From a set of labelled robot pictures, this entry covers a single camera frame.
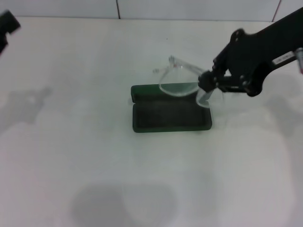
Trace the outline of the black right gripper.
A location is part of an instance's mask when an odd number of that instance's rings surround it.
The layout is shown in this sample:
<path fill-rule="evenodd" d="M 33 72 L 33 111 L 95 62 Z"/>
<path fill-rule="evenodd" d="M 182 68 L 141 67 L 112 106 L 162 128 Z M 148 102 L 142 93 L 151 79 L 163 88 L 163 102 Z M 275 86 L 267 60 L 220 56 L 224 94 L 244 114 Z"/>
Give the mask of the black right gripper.
<path fill-rule="evenodd" d="M 222 92 L 245 92 L 249 96 L 257 96 L 267 75 L 295 60 L 302 71 L 302 9 L 255 34 L 242 33 L 230 41 L 214 58 L 212 69 L 199 76 L 198 85 L 205 92 L 219 89 Z"/>

